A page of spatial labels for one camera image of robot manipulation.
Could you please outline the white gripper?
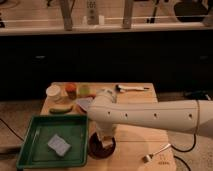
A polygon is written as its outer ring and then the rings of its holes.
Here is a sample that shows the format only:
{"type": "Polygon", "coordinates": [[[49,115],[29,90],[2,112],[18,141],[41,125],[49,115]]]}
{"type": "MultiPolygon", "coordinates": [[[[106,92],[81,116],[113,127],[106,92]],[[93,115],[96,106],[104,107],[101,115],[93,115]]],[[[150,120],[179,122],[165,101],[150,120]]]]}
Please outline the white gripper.
{"type": "Polygon", "coordinates": [[[114,124],[97,123],[96,133],[100,140],[113,138],[115,135],[116,126],[114,124]]]}

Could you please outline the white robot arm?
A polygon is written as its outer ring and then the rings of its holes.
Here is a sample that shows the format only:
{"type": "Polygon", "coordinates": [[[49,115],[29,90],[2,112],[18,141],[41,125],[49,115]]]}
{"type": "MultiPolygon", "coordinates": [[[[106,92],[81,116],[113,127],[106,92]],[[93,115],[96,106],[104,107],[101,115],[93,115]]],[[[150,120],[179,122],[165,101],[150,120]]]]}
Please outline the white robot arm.
{"type": "Polygon", "coordinates": [[[213,139],[213,101],[179,100],[117,103],[116,93],[100,89],[87,110],[100,138],[113,137],[115,125],[169,130],[213,139]]]}

